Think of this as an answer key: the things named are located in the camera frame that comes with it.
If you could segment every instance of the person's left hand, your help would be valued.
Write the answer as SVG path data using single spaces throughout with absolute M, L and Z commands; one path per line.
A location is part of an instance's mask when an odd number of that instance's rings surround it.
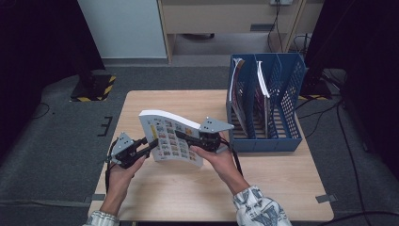
M 127 195 L 127 189 L 135 173 L 141 168 L 146 156 L 139 158 L 132 167 L 123 169 L 119 165 L 111 166 L 109 188 L 100 211 L 116 216 Z

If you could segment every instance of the book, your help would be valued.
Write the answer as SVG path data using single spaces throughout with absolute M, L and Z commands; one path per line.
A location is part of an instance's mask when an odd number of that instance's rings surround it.
M 270 93 L 267 90 L 267 86 L 264 81 L 262 62 L 257 61 L 256 64 L 257 64 L 257 79 L 255 87 L 254 110 L 257 113 L 258 118 L 260 119 L 265 138 L 269 138 L 268 122 L 270 118 Z
M 238 75 L 244 62 L 245 61 L 242 58 L 233 59 L 234 70 L 232 71 L 229 88 L 229 102 L 231 103 L 232 110 L 234 111 L 234 114 L 239 121 L 245 136 L 247 137 L 246 113 L 243 107 L 244 85 L 238 80 Z
M 155 161 L 183 160 L 201 167 L 203 159 L 191 151 L 176 131 L 200 138 L 200 124 L 163 110 L 143 110 L 138 115 L 148 142 L 158 138 L 158 146 L 152 149 Z

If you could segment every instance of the blue plastic organizer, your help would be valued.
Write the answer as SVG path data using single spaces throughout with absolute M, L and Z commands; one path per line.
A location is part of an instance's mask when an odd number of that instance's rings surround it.
M 231 55 L 230 79 L 234 70 L 233 59 L 242 58 L 245 63 L 238 74 L 238 82 L 243 85 L 243 106 L 246 114 L 247 136 L 234 111 L 226 100 L 228 122 L 235 128 L 230 130 L 232 147 L 238 153 L 293 152 L 302 140 L 295 120 L 295 104 L 306 67 L 300 54 L 243 54 Z M 268 123 L 269 137 L 261 136 L 260 122 L 253 114 L 257 61 L 262 61 L 264 81 L 270 98 L 271 120 Z

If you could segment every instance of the power outlet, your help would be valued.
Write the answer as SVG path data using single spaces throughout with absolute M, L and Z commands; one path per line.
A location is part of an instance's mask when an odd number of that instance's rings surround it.
M 277 5 L 280 4 L 281 6 L 289 6 L 293 4 L 293 0 L 270 0 L 270 5 Z

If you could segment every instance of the gray carpet floor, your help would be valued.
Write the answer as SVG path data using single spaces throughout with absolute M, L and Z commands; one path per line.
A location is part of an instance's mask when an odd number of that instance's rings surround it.
M 40 104 L 18 142 L 0 168 L 0 225 L 81 225 L 97 185 L 107 148 L 118 123 L 125 96 L 139 89 L 226 89 L 228 67 L 110 67 L 117 79 L 105 101 L 70 102 L 77 76 L 48 86 Z M 337 108 L 304 117 L 334 106 L 341 97 L 310 101 L 297 110 L 311 154 L 335 218 L 360 213 L 359 190 L 349 151 L 337 117 Z M 359 175 L 360 192 L 367 211 L 399 213 L 399 182 L 377 153 L 363 151 L 362 141 L 348 113 L 338 107 Z M 106 136 L 102 124 L 112 118 Z M 370 215 L 372 225 L 399 225 L 399 217 Z M 199 225 L 198 223 L 149 223 L 148 225 Z M 320 222 L 293 222 L 319 225 Z M 236 225 L 202 223 L 201 225 Z M 331 225 L 367 225 L 355 217 Z

